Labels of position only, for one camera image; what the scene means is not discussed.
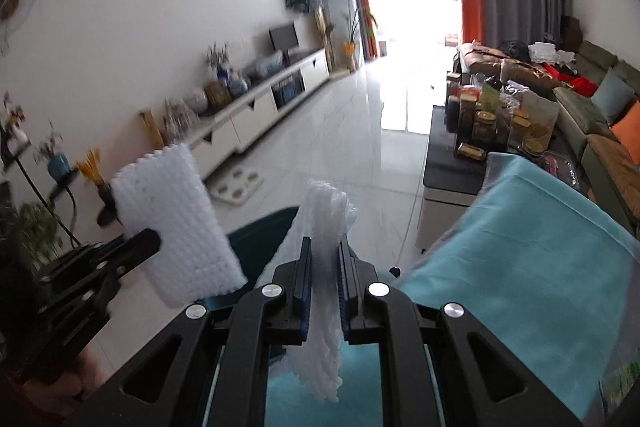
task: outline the trash bin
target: trash bin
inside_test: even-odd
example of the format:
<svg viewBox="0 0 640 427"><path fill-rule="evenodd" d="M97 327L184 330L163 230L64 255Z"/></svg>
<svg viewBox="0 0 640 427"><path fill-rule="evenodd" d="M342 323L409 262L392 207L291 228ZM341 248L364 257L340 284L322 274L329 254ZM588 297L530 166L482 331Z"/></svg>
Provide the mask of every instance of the trash bin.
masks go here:
<svg viewBox="0 0 640 427"><path fill-rule="evenodd" d="M228 235L229 243L240 261L247 283L233 293L203 299L207 308L217 310L236 304L245 293L254 288L264 267L273 258L289 232L297 213L297 206L283 208Z"/></svg>

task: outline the monitor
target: monitor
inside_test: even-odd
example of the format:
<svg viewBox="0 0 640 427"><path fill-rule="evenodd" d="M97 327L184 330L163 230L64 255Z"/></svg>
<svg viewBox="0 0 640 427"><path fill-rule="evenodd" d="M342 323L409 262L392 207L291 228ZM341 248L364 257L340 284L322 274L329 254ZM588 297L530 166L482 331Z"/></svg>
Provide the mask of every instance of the monitor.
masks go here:
<svg viewBox="0 0 640 427"><path fill-rule="evenodd" d="M278 28L271 28L269 30L269 36L271 37L271 44L273 49L282 51L284 56L284 63L286 66L290 65L289 50L297 48L300 44L298 42L298 35L296 34L296 27L293 22L286 26L280 26Z"/></svg>

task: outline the bubble wrap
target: bubble wrap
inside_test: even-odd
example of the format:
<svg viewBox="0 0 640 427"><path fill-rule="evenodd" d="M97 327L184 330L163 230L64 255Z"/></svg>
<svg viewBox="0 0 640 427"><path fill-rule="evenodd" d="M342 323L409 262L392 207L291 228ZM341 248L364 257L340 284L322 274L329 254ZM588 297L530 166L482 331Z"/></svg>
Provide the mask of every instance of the bubble wrap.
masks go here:
<svg viewBox="0 0 640 427"><path fill-rule="evenodd" d="M302 346L289 346L270 375L292 372L317 399L338 401L338 376L342 340L336 285L336 252L340 236L351 228L356 209L347 195L324 182L310 182L284 241L258 278L257 286L271 282L276 266L300 257L305 235L311 237L312 283L309 331Z"/></svg>
<svg viewBox="0 0 640 427"><path fill-rule="evenodd" d="M162 238L142 266L165 304L182 306L246 283L186 145L127 165L111 189L127 237L148 228Z"/></svg>

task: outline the blue flower pot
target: blue flower pot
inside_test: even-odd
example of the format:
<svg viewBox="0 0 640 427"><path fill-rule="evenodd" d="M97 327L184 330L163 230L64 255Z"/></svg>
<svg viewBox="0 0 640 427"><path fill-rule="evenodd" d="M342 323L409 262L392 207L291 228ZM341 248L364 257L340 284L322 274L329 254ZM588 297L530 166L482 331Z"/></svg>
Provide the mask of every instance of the blue flower pot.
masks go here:
<svg viewBox="0 0 640 427"><path fill-rule="evenodd" d="M58 153L51 157L47 163L47 171L49 171L51 177L58 183L60 183L62 178L69 174L70 170L71 167L69 166L69 160L66 159L66 156L63 153Z"/></svg>

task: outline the gold lid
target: gold lid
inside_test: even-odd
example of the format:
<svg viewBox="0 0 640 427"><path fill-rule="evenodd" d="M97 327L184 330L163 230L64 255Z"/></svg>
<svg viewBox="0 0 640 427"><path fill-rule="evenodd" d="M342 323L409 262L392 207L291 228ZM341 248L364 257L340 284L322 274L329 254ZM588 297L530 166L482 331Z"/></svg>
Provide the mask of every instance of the gold lid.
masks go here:
<svg viewBox="0 0 640 427"><path fill-rule="evenodd" d="M511 119L511 125L517 125L519 127L524 127L524 129L528 129L531 127L531 122L521 116L514 116Z"/></svg>
<svg viewBox="0 0 640 427"><path fill-rule="evenodd" d="M524 109L514 109L513 116L519 116L520 118L527 120L529 118L529 113Z"/></svg>
<svg viewBox="0 0 640 427"><path fill-rule="evenodd" d="M491 123L495 120L495 115L489 111L478 111L476 118L478 118L478 120L484 120L486 123Z"/></svg>
<svg viewBox="0 0 640 427"><path fill-rule="evenodd" d="M533 154L542 154L543 152L545 152L545 148L542 147L542 143L540 143L538 140L534 140L533 138L524 140L524 142L522 143L522 147L527 152Z"/></svg>

